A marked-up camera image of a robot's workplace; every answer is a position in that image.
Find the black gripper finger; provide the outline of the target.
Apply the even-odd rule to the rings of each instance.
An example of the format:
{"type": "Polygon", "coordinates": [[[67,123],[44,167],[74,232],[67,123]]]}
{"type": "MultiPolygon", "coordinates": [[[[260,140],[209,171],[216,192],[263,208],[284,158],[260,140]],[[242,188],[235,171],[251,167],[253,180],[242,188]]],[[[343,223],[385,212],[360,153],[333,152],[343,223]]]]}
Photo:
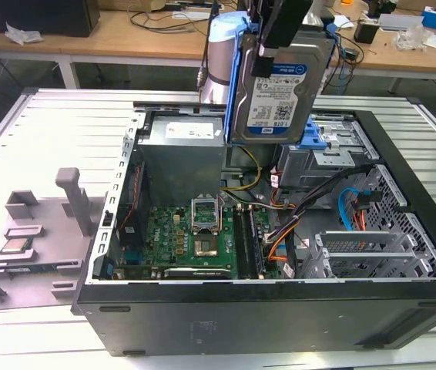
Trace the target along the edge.
{"type": "Polygon", "coordinates": [[[277,50],[289,47],[313,1],[263,1],[263,21],[253,48],[251,75],[270,76],[277,50]]]}
{"type": "Polygon", "coordinates": [[[263,1],[262,0],[249,0],[248,1],[248,16],[250,22],[260,27],[263,21],[263,1]]]}

